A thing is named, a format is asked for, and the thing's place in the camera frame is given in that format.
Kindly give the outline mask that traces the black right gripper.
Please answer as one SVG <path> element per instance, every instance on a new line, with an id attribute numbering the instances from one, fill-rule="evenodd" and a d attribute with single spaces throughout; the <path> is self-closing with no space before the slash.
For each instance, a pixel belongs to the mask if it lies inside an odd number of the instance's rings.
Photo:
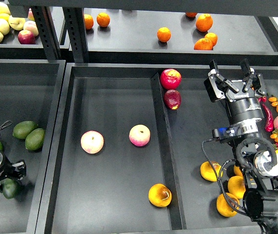
<path id="1" fill-rule="evenodd" d="M 209 63 L 210 72 L 204 85 L 211 102 L 225 99 L 225 109 L 229 123 L 248 119 L 256 122 L 264 119 L 259 98 L 267 95 L 263 75 L 256 73 L 248 59 L 240 62 L 244 73 L 243 80 L 229 80 L 219 72 L 215 59 Z"/>

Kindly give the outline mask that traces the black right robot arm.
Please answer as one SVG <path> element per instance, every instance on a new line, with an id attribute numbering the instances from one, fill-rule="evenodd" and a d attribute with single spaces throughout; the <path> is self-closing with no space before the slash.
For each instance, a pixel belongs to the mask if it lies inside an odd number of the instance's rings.
<path id="1" fill-rule="evenodd" d="M 278 155 L 258 129 L 264 119 L 259 99 L 266 96 L 266 88 L 262 74 L 246 59 L 240 66 L 244 77 L 227 79 L 212 60 L 204 81 L 212 102 L 224 100 L 229 120 L 228 127 L 212 131 L 212 139 L 231 147 L 246 187 L 241 205 L 228 195 L 224 198 L 230 208 L 256 222 L 262 233 L 278 234 Z"/>

